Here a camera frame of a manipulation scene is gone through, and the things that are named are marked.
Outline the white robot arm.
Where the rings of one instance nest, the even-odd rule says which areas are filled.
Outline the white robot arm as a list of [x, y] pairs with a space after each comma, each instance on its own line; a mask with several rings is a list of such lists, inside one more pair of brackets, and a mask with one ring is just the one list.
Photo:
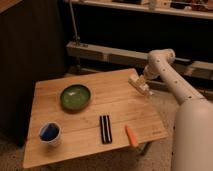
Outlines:
[[213, 103], [172, 68], [172, 49], [152, 50], [147, 58], [145, 78], [160, 76], [179, 104], [171, 171], [213, 171]]

